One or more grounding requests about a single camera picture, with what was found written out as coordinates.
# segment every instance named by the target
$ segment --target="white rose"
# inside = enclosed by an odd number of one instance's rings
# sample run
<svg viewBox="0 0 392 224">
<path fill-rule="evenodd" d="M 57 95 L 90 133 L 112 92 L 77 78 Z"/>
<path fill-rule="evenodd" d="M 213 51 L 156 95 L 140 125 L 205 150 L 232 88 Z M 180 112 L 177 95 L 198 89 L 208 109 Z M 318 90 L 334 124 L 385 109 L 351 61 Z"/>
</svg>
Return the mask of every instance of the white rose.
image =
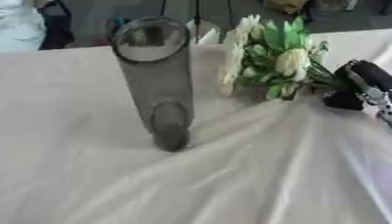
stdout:
<svg viewBox="0 0 392 224">
<path fill-rule="evenodd" d="M 259 23 L 260 15 L 250 15 L 248 17 L 243 17 L 236 30 L 249 35 L 252 32 L 253 28 L 259 25 Z"/>
<path fill-rule="evenodd" d="M 309 36 L 304 42 L 304 48 L 310 52 L 315 47 L 312 36 Z"/>
<path fill-rule="evenodd" d="M 245 77 L 251 78 L 251 77 L 257 75 L 257 72 L 253 67 L 249 66 L 243 70 L 242 75 Z"/>
<path fill-rule="evenodd" d="M 294 81 L 301 81 L 306 77 L 310 65 L 311 61 L 305 49 L 291 49 L 277 57 L 275 70 L 284 76 L 295 74 Z"/>
<path fill-rule="evenodd" d="M 262 24 L 258 24 L 255 27 L 253 27 L 252 32 L 250 33 L 250 36 L 252 37 L 252 39 L 261 39 L 262 35 L 263 35 L 263 25 Z"/>
<path fill-rule="evenodd" d="M 242 69 L 244 49 L 241 45 L 234 45 L 233 51 L 228 55 L 226 65 L 220 70 L 220 89 L 225 95 L 231 95 L 235 80 Z"/>
</svg>

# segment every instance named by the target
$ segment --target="white cloth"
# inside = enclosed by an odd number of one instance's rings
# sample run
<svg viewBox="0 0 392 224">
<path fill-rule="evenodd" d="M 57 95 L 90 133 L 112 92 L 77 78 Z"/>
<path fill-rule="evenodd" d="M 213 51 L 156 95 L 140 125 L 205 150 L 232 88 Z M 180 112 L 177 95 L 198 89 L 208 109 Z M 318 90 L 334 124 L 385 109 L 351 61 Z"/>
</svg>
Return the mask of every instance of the white cloth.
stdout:
<svg viewBox="0 0 392 224">
<path fill-rule="evenodd" d="M 37 51 L 46 36 L 44 19 L 22 0 L 0 2 L 0 53 Z"/>
<path fill-rule="evenodd" d="M 318 37 L 330 68 L 392 71 L 392 31 Z M 153 146 L 109 48 L 0 55 L 0 223 L 391 223 L 392 136 L 375 119 L 315 96 L 225 98 L 221 49 L 193 50 L 196 119 L 177 154 Z"/>
</svg>

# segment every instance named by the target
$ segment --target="floor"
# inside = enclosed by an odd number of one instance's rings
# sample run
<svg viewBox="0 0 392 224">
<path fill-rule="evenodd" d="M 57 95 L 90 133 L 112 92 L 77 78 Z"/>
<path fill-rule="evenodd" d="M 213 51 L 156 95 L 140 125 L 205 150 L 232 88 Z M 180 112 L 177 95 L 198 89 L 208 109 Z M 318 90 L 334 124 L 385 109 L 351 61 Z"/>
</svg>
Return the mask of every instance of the floor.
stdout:
<svg viewBox="0 0 392 224">
<path fill-rule="evenodd" d="M 158 16 L 163 0 L 63 0 L 73 12 L 73 31 L 77 37 L 74 46 L 91 46 L 94 40 L 103 37 L 108 18 L 140 18 Z M 248 14 L 260 14 L 262 18 L 284 21 L 291 16 L 266 9 L 260 0 L 231 0 L 233 13 L 230 17 L 228 0 L 200 0 L 203 19 L 213 22 L 223 30 L 229 30 L 232 23 Z M 392 14 L 379 15 L 382 0 L 359 0 L 354 11 L 339 13 L 318 13 L 309 24 L 313 32 L 349 32 L 392 28 Z M 181 22 L 193 17 L 193 0 L 167 0 L 164 15 Z"/>
</svg>

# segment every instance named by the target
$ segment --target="black object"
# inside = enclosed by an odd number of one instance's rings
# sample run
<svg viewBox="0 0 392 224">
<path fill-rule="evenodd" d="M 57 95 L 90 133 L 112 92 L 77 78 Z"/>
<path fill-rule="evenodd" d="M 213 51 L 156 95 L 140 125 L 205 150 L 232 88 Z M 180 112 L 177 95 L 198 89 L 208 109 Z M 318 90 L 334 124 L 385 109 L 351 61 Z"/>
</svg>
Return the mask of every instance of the black object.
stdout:
<svg viewBox="0 0 392 224">
<path fill-rule="evenodd" d="M 374 63 L 362 60 L 351 61 L 339 68 L 334 75 L 343 82 L 346 90 L 336 92 L 324 99 L 325 105 L 338 109 L 362 110 L 364 101 L 357 95 L 366 94 L 362 87 L 350 78 L 347 69 L 355 72 L 370 88 L 377 88 L 384 93 L 392 89 L 392 76 Z"/>
<path fill-rule="evenodd" d="M 51 15 L 50 9 L 58 7 L 62 15 Z M 40 50 L 62 49 L 75 41 L 71 31 L 72 14 L 61 0 L 54 0 L 38 10 L 45 20 L 46 36 Z"/>
<path fill-rule="evenodd" d="M 327 107 L 335 109 L 363 110 L 364 101 L 355 92 L 341 91 L 324 98 Z"/>
<path fill-rule="evenodd" d="M 392 4 L 392 0 L 382 0 L 382 7 L 380 10 L 380 14 L 388 15 L 389 14 L 389 7 Z"/>
</svg>

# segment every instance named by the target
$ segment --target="white flower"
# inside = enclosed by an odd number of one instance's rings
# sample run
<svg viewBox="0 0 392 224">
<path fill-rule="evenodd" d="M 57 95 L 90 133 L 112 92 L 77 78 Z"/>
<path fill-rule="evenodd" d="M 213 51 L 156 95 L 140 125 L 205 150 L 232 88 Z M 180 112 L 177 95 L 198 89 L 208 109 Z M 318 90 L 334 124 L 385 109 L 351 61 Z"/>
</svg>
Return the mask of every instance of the white flower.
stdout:
<svg viewBox="0 0 392 224">
<path fill-rule="evenodd" d="M 231 95 L 234 90 L 235 80 L 242 69 L 244 54 L 242 45 L 234 45 L 233 51 L 227 56 L 226 65 L 220 69 L 221 91 L 226 95 Z"/>
<path fill-rule="evenodd" d="M 311 60 L 305 49 L 291 49 L 277 57 L 275 70 L 284 76 L 295 74 L 293 80 L 302 81 L 310 65 Z"/>
<path fill-rule="evenodd" d="M 249 77 L 249 78 L 255 76 L 256 74 L 257 74 L 256 70 L 251 66 L 245 68 L 242 72 L 243 76 Z"/>
<path fill-rule="evenodd" d="M 263 35 L 263 29 L 264 26 L 262 24 L 258 24 L 254 26 L 252 32 L 250 33 L 252 39 L 261 39 Z"/>
<path fill-rule="evenodd" d="M 250 15 L 243 17 L 240 24 L 235 28 L 238 32 L 247 33 L 248 35 L 252 30 L 260 24 L 260 15 Z"/>
<path fill-rule="evenodd" d="M 308 52 L 311 52 L 312 49 L 315 48 L 315 45 L 314 45 L 314 41 L 313 41 L 312 36 L 309 36 L 309 37 L 306 39 L 306 41 L 304 42 L 304 48 L 305 48 L 306 51 L 308 51 Z"/>
<path fill-rule="evenodd" d="M 233 44 L 245 46 L 249 41 L 249 35 L 251 35 L 252 31 L 255 31 L 254 35 L 259 35 L 258 29 L 256 29 L 256 27 L 259 28 L 259 22 L 260 15 L 243 17 L 237 27 L 227 33 L 223 41 L 224 45 L 229 47 L 233 46 Z"/>
</svg>

